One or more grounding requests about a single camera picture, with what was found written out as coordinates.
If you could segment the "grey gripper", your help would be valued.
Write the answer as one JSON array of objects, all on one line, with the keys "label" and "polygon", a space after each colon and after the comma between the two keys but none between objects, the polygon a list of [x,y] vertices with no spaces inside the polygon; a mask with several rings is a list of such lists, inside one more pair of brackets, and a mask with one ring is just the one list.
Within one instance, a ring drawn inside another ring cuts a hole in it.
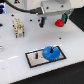
[{"label": "grey gripper", "polygon": [[[41,6],[44,15],[60,15],[62,14],[61,20],[63,24],[66,24],[68,15],[66,13],[71,13],[73,8],[71,7],[70,0],[47,0],[42,1]],[[45,25],[45,17],[41,17],[40,27]]]}]

